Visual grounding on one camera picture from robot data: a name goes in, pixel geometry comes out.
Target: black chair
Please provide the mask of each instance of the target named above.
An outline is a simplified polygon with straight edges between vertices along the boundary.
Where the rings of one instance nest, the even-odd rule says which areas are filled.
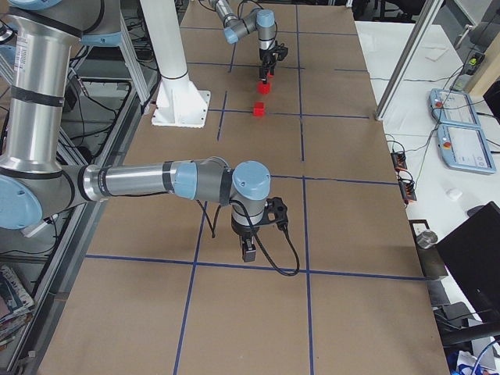
[[[379,0],[375,0],[374,9],[378,8]],[[396,5],[397,9],[386,9],[386,3]],[[373,18],[380,22],[401,22],[401,23],[414,23],[413,16],[418,16],[422,12],[425,0],[380,0],[380,16]],[[397,16],[386,17],[386,12],[398,12],[401,11]]]

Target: label on robot arm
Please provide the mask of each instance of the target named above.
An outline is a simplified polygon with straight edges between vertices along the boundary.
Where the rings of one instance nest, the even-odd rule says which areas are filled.
[[[24,66],[28,58],[28,40],[25,37],[17,38],[16,61],[14,61],[14,71],[24,71]]]

